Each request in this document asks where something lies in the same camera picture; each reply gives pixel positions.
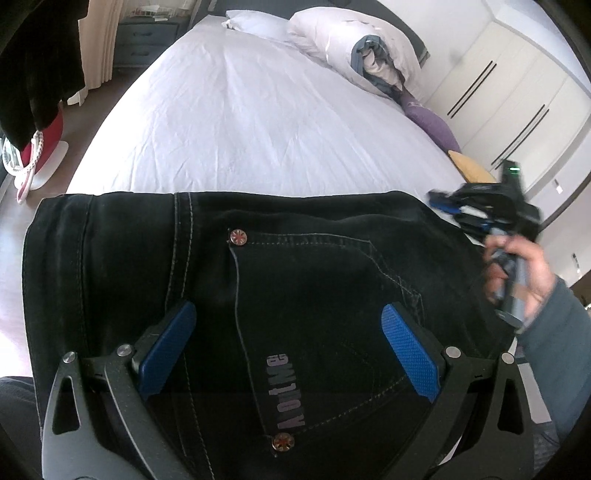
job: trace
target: nightstand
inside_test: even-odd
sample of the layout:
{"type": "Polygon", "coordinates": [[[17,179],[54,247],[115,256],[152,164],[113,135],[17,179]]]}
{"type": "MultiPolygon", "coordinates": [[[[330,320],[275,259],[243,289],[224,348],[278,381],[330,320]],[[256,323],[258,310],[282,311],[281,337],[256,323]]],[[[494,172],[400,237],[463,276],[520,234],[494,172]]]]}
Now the nightstand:
{"type": "Polygon", "coordinates": [[[117,27],[113,67],[147,67],[187,32],[190,17],[155,22],[151,17],[125,18],[117,27]]]}

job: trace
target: wardrobe door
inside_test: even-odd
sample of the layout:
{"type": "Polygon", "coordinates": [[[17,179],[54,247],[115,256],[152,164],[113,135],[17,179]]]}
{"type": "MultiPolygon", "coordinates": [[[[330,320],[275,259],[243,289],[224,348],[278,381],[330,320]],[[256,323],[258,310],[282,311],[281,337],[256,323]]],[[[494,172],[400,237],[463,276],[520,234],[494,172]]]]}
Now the wardrobe door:
{"type": "Polygon", "coordinates": [[[509,98],[464,146],[463,153],[493,170],[533,129],[567,76],[552,59],[540,53],[509,98]]]}
{"type": "Polygon", "coordinates": [[[591,115],[591,99],[570,77],[545,107],[530,133],[507,158],[521,166],[523,188],[535,184],[565,152],[591,115]]]}
{"type": "Polygon", "coordinates": [[[528,41],[491,24],[427,106],[447,122],[463,148],[507,100],[540,54],[528,41]]]}
{"type": "Polygon", "coordinates": [[[427,101],[426,107],[445,118],[454,105],[465,98],[464,93],[486,76],[514,37],[515,34],[506,28],[490,23],[443,80],[427,101]]]}

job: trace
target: jeans back pocket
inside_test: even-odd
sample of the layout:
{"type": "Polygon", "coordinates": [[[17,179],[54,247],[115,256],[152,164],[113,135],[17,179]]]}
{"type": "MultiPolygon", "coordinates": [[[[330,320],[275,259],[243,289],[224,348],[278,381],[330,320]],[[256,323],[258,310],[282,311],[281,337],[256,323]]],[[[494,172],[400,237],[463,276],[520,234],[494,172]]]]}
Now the jeans back pocket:
{"type": "Polygon", "coordinates": [[[381,313],[400,301],[422,323],[421,298],[371,242],[249,232],[230,248],[236,326],[265,434],[321,434],[408,387],[381,313]]]}

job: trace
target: rivet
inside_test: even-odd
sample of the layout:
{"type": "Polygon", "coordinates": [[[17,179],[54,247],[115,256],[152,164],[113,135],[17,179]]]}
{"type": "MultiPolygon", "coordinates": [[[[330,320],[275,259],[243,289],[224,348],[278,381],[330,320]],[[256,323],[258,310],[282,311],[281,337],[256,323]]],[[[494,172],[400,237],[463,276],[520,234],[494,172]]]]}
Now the rivet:
{"type": "Polygon", "coordinates": [[[61,357],[65,364],[71,364],[74,360],[76,360],[76,352],[68,352],[63,357],[61,357]]]}
{"type": "Polygon", "coordinates": [[[462,352],[457,346],[449,346],[445,349],[445,354],[449,358],[460,358],[462,355],[462,352]]]}
{"type": "Polygon", "coordinates": [[[511,365],[515,362],[515,357],[509,352],[505,352],[501,355],[501,360],[503,360],[507,365],[511,365]]]}
{"type": "Polygon", "coordinates": [[[273,448],[277,452],[288,452],[295,444],[295,438],[289,433],[278,433],[273,437],[273,448]]]}
{"type": "Polygon", "coordinates": [[[117,355],[128,356],[133,351],[134,351],[134,349],[131,347],[130,344],[124,343],[123,345],[120,345],[119,348],[117,349],[117,355]]]}
{"type": "Polygon", "coordinates": [[[232,230],[232,232],[230,233],[230,241],[234,245],[241,247],[246,243],[247,240],[248,237],[246,236],[246,232],[244,232],[243,230],[237,228],[236,230],[232,230]]]}

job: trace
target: person's hand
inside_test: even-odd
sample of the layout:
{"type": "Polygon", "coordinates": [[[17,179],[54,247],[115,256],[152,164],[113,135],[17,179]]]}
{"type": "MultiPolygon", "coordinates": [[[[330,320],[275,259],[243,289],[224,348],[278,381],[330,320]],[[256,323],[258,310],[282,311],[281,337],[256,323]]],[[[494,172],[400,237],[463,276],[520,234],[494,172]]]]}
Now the person's hand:
{"type": "MultiPolygon", "coordinates": [[[[519,235],[512,237],[489,235],[486,237],[485,246],[484,259],[486,262],[491,260],[491,255],[497,248],[502,248],[510,254],[519,255],[527,261],[530,279],[525,300],[525,317],[527,319],[535,317],[546,298],[554,290],[556,283],[556,276],[544,258],[542,247],[519,235]]],[[[494,301],[495,292],[502,287],[506,278],[507,275],[497,263],[488,267],[485,293],[490,301],[494,301]]]]}

